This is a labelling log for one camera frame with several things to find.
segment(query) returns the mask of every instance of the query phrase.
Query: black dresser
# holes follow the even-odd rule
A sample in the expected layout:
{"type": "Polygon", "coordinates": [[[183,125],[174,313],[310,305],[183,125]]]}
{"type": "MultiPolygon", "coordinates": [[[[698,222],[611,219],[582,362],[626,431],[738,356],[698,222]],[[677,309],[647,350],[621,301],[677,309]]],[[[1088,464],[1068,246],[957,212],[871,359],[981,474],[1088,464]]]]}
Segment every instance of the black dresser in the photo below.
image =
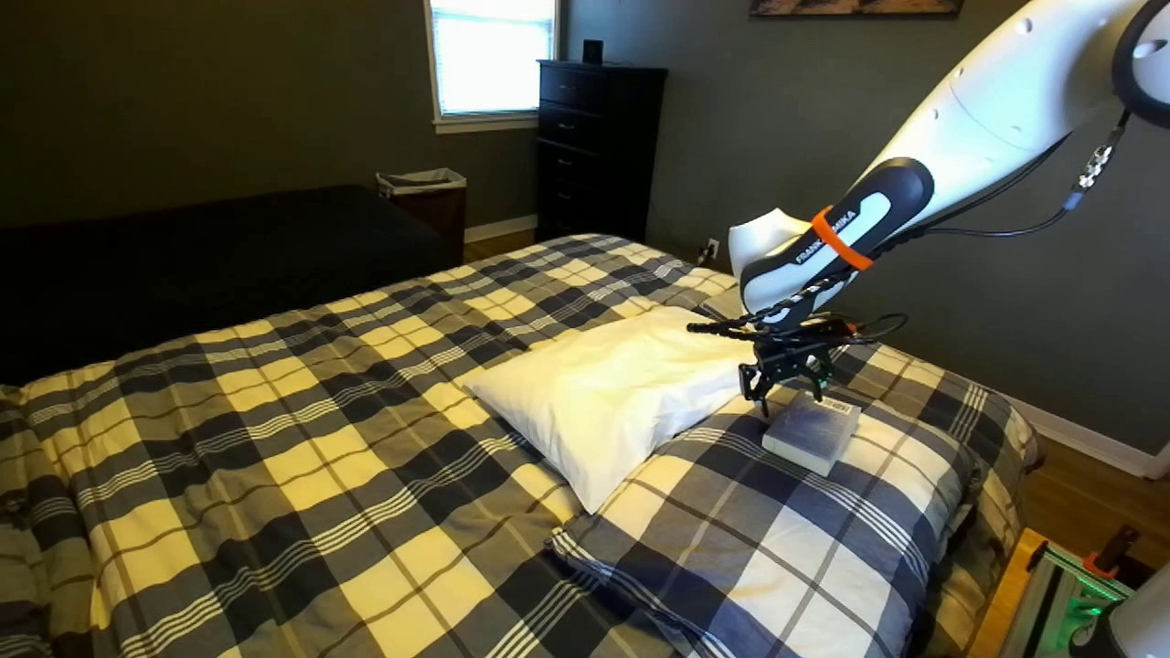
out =
{"type": "Polygon", "coordinates": [[[665,71],[542,61],[538,236],[647,236],[665,71]]]}

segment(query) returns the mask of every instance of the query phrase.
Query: plaid comforter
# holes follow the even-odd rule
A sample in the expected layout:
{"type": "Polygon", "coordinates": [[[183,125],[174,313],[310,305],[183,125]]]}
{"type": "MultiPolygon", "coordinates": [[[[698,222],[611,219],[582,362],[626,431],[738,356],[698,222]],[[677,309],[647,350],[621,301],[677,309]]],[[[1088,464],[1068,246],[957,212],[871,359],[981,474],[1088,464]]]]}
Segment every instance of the plaid comforter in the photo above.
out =
{"type": "MultiPolygon", "coordinates": [[[[669,654],[548,548],[563,480],[455,379],[560,333],[701,308],[729,279],[560,236],[322,308],[179,336],[0,397],[2,647],[120,654],[669,654]]],[[[965,641],[1016,534],[1027,428],[1000,393],[878,348],[848,386],[981,464],[922,637],[965,641]]]]}

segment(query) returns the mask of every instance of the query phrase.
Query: wall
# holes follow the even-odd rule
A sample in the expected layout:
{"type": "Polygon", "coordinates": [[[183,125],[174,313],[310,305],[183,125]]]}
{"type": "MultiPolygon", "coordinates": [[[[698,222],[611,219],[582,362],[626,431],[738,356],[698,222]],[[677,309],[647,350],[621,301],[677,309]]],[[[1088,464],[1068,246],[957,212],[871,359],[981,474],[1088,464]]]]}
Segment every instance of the wall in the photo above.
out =
{"type": "Polygon", "coordinates": [[[532,207],[528,133],[431,133],[419,0],[7,0],[0,222],[454,163],[469,219],[532,207]]]}
{"type": "MultiPolygon", "coordinates": [[[[810,217],[881,151],[918,97],[1006,18],[965,0],[957,18],[753,21],[748,0],[578,0],[569,45],[602,41],[606,61],[665,67],[649,241],[693,251],[748,207],[810,217]]],[[[1079,133],[1027,185],[962,222],[1027,222],[1061,205],[1091,140],[1079,133]]],[[[842,297],[873,317],[907,309],[893,340],[1143,454],[1165,445],[1170,273],[1162,222],[1170,133],[1132,125],[1080,212],[1037,236],[932,236],[878,264],[842,297]]]]}

